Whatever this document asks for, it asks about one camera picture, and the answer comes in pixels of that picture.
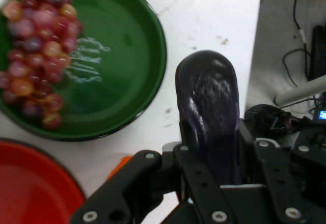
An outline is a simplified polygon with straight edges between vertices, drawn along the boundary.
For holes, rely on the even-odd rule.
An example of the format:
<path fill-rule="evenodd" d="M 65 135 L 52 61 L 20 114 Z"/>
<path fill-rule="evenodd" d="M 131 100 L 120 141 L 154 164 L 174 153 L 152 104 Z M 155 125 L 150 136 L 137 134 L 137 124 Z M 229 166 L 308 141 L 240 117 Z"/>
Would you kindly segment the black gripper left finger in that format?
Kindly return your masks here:
<path fill-rule="evenodd" d="M 141 223 L 170 192 L 179 203 L 164 223 L 237 223 L 206 165 L 185 144 L 170 152 L 137 152 L 86 199 L 70 222 Z"/>

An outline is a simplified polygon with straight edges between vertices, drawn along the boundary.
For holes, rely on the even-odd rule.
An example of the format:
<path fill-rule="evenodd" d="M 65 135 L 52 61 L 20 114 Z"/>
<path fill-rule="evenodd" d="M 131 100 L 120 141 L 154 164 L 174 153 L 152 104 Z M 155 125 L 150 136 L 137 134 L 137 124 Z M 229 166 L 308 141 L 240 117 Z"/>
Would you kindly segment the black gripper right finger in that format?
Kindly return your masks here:
<path fill-rule="evenodd" d="M 267 138 L 255 139 L 244 122 L 238 128 L 242 172 L 262 181 L 268 193 L 268 210 L 276 223 L 325 223 L 325 194 L 313 175 L 325 169 L 311 160 L 316 152 L 305 145 L 286 152 Z"/>

